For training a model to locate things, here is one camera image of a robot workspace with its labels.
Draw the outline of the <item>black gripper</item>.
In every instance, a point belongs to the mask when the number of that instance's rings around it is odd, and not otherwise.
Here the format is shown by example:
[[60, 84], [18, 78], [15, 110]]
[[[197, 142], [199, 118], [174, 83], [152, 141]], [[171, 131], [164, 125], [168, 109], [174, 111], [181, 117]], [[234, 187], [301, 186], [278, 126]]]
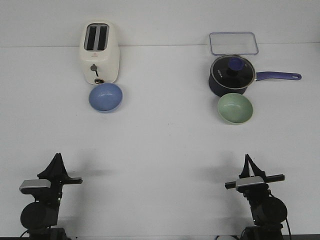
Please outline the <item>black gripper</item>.
[[64, 185], [79, 185], [83, 183], [81, 177], [69, 177], [64, 165], [61, 153], [56, 153], [52, 161], [45, 170], [40, 172], [38, 178], [54, 178], [61, 175], [62, 177], [51, 180], [51, 186], [47, 190], [41, 190], [39, 200], [60, 200]]
[[[245, 198], [247, 198], [250, 195], [263, 195], [265, 192], [268, 191], [269, 189], [269, 183], [274, 183], [274, 182], [280, 182], [285, 180], [285, 175], [284, 174], [277, 174], [277, 175], [271, 175], [271, 176], [266, 176], [265, 171], [261, 170], [251, 159], [251, 157], [246, 154], [245, 155], [245, 160], [244, 160], [244, 166], [242, 169], [241, 174], [239, 175], [238, 179], [244, 179], [244, 178], [249, 178], [250, 175], [250, 166], [253, 171], [253, 174], [255, 177], [261, 177], [263, 178], [265, 184], [249, 187], [245, 189], [243, 192], [240, 192], [243, 194]], [[224, 184], [224, 187], [229, 190], [229, 189], [235, 189], [236, 187], [236, 181], [231, 181], [231, 182], [226, 182]]]

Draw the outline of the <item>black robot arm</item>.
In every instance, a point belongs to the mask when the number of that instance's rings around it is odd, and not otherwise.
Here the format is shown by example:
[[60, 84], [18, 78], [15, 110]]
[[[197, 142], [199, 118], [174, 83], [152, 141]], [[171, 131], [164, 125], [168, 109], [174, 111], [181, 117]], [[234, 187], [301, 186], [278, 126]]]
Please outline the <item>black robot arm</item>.
[[249, 202], [253, 226], [247, 226], [240, 240], [282, 240], [282, 222], [288, 221], [288, 209], [283, 201], [272, 195], [269, 183], [285, 180], [284, 174], [267, 176], [249, 156], [245, 155], [244, 166], [236, 181], [224, 184], [227, 190], [235, 189]]
[[24, 180], [19, 191], [34, 197], [34, 202], [24, 207], [20, 222], [30, 240], [69, 240], [63, 227], [56, 227], [64, 185], [80, 185], [81, 177], [70, 177], [62, 154], [56, 153], [37, 179]]

